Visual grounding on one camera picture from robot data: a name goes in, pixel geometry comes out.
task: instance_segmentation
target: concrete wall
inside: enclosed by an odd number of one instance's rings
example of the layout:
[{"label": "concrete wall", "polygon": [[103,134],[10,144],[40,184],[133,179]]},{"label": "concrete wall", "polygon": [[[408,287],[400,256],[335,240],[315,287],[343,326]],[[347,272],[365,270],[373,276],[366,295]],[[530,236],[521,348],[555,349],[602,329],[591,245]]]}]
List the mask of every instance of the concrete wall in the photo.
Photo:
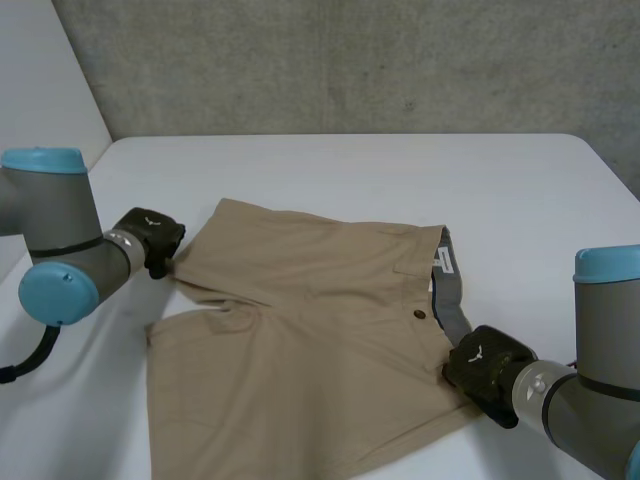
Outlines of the concrete wall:
[{"label": "concrete wall", "polygon": [[640,195],[635,0],[54,0],[115,138],[565,132]]}]

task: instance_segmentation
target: white wall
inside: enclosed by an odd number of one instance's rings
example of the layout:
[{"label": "white wall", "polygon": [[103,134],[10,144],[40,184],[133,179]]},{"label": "white wall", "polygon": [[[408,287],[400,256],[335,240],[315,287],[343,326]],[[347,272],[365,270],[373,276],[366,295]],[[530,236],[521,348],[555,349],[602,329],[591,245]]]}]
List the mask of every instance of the white wall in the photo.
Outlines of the white wall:
[{"label": "white wall", "polygon": [[[88,167],[111,144],[91,91],[49,0],[0,1],[0,152],[78,147]],[[25,252],[0,238],[0,280]]]}]

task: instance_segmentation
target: khaki shorts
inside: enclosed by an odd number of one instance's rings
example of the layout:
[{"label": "khaki shorts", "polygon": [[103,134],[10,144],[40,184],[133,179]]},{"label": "khaki shorts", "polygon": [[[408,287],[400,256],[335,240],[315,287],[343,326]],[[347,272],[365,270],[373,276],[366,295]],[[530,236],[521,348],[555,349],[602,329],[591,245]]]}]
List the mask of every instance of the khaki shorts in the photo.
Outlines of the khaki shorts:
[{"label": "khaki shorts", "polygon": [[208,308],[148,331],[156,480],[347,479],[477,415],[440,376],[469,331],[444,227],[222,200],[175,277]]}]

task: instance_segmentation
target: white label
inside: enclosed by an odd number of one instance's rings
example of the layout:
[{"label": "white label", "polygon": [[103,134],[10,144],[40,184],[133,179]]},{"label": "white label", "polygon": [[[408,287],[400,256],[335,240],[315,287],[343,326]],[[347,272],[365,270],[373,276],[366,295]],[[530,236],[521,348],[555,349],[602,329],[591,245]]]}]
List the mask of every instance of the white label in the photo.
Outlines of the white label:
[{"label": "white label", "polygon": [[451,257],[449,256],[449,247],[440,247],[438,248],[438,257],[440,260],[435,260],[435,262],[439,263],[439,267],[442,268],[443,273],[453,273],[453,264],[451,263]]}]

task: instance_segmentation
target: black cable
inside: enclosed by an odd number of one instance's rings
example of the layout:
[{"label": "black cable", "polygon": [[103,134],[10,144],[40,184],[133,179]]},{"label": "black cable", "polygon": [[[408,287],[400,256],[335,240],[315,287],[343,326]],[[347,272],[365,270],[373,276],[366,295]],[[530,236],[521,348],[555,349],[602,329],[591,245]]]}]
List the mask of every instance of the black cable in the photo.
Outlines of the black cable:
[{"label": "black cable", "polygon": [[40,343],[33,351],[29,358],[18,365],[9,365],[0,368],[0,384],[11,383],[16,378],[33,372],[36,368],[44,363],[53,350],[53,346],[60,335],[60,327],[47,327],[42,335]]}]

